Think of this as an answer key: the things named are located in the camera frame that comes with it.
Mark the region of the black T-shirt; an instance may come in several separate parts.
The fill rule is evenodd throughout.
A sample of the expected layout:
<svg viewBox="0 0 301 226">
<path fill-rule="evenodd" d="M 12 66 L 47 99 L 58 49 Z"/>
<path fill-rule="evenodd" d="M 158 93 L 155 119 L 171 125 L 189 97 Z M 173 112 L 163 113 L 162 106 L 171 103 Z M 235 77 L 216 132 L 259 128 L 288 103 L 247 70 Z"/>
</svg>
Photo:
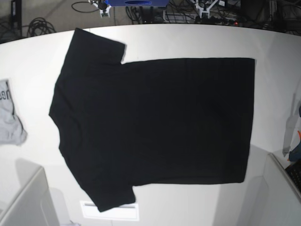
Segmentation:
<svg viewBox="0 0 301 226">
<path fill-rule="evenodd" d="M 122 64 L 125 49 L 76 29 L 49 112 L 60 152 L 98 210 L 134 203 L 134 186 L 243 182 L 255 60 Z"/>
</svg>

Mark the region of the grey T-shirt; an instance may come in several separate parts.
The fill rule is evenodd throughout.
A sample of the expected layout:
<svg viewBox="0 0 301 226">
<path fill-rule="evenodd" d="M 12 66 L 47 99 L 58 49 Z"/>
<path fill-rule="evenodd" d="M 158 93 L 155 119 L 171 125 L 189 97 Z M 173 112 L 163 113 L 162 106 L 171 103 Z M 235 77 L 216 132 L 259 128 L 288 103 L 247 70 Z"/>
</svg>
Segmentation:
<svg viewBox="0 0 301 226">
<path fill-rule="evenodd" d="M 0 144 L 21 145 L 27 132 L 15 113 L 8 80 L 0 81 Z"/>
</svg>

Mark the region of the black power strip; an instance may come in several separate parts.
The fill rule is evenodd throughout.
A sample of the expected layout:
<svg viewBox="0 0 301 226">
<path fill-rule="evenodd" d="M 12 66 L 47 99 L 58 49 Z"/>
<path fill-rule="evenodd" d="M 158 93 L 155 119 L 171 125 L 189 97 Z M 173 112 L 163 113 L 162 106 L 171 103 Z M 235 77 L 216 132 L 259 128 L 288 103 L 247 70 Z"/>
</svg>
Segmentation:
<svg viewBox="0 0 301 226">
<path fill-rule="evenodd" d="M 239 22 L 234 19 L 224 17 L 200 17 L 196 16 L 194 24 L 207 24 L 207 25 L 225 25 L 225 26 L 239 26 Z"/>
</svg>

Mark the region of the blue box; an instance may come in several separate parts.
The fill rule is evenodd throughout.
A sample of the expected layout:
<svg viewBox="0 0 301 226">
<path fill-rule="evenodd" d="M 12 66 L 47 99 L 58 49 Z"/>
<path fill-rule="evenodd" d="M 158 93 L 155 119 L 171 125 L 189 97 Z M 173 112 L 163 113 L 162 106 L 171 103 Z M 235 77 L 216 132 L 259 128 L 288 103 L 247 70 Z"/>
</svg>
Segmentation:
<svg viewBox="0 0 301 226">
<path fill-rule="evenodd" d="M 153 7 L 165 7 L 170 0 L 106 0 L 106 3 L 113 7 L 125 7 L 125 6 L 153 6 Z"/>
</svg>

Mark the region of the grey tape strip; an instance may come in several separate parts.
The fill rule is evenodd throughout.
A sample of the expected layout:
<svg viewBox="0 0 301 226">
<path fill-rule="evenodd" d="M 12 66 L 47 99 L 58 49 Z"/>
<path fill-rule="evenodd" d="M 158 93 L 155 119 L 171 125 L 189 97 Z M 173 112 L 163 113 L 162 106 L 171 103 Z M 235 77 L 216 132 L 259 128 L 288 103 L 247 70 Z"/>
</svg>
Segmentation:
<svg viewBox="0 0 301 226">
<path fill-rule="evenodd" d="M 291 104 L 290 115 L 286 120 L 286 126 L 285 126 L 285 135 L 284 135 L 284 143 L 283 143 L 283 150 L 282 150 L 282 154 L 284 157 L 286 157 L 286 155 L 290 152 L 293 133 L 294 133 L 297 121 L 300 117 L 299 107 L 300 107 L 300 102 L 296 101 L 296 92 L 294 92 L 292 104 Z"/>
</svg>

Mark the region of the teal orange tool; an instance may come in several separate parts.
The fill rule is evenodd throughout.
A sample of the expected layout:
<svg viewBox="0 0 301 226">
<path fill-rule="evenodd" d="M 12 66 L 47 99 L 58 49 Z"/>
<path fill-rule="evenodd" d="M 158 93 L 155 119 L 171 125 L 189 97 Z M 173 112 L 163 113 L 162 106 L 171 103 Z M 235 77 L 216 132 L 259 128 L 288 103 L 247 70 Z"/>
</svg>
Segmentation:
<svg viewBox="0 0 301 226">
<path fill-rule="evenodd" d="M 298 145 L 289 153 L 288 161 L 296 162 L 301 159 L 301 141 Z"/>
</svg>

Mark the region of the left white partition box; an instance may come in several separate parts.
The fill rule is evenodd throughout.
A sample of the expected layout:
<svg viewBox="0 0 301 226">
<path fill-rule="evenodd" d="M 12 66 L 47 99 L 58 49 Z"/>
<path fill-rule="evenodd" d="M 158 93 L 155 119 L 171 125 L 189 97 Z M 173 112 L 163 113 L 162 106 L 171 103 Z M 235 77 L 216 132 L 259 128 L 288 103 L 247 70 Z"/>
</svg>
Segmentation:
<svg viewBox="0 0 301 226">
<path fill-rule="evenodd" d="M 38 167 L 0 214 L 2 226 L 60 225 L 43 167 Z"/>
</svg>

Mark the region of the white partition box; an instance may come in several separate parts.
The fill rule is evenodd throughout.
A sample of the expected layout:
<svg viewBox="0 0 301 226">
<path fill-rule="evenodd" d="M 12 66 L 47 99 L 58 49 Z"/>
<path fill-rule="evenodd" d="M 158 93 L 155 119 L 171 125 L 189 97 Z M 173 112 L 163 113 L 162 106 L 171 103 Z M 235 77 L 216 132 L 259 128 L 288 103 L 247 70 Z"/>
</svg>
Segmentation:
<svg viewBox="0 0 301 226">
<path fill-rule="evenodd" d="M 273 154 L 266 159 L 263 177 L 268 185 L 262 226 L 300 226 L 301 193 Z"/>
<path fill-rule="evenodd" d="M 60 225 L 43 167 L 38 167 L 0 214 L 2 226 Z"/>
</svg>

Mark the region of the black keyboard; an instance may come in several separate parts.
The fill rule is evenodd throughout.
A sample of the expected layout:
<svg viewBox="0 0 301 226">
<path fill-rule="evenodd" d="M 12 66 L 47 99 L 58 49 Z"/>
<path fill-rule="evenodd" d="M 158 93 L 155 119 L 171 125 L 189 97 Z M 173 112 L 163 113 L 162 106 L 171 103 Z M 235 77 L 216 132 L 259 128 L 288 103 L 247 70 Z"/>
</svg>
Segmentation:
<svg viewBox="0 0 301 226">
<path fill-rule="evenodd" d="M 300 192 L 301 191 L 301 162 L 297 161 L 291 164 L 290 166 L 288 166 L 285 170 Z"/>
</svg>

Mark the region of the right white partition box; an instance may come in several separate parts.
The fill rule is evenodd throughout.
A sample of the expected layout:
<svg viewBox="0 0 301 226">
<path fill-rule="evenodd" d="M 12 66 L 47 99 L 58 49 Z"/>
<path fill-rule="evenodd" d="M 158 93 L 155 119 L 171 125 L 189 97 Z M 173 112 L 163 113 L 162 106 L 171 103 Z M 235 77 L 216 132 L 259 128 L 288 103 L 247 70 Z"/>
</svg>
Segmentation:
<svg viewBox="0 0 301 226">
<path fill-rule="evenodd" d="M 300 226 L 301 193 L 273 154 L 266 159 L 263 177 L 268 185 L 262 226 Z"/>
</svg>

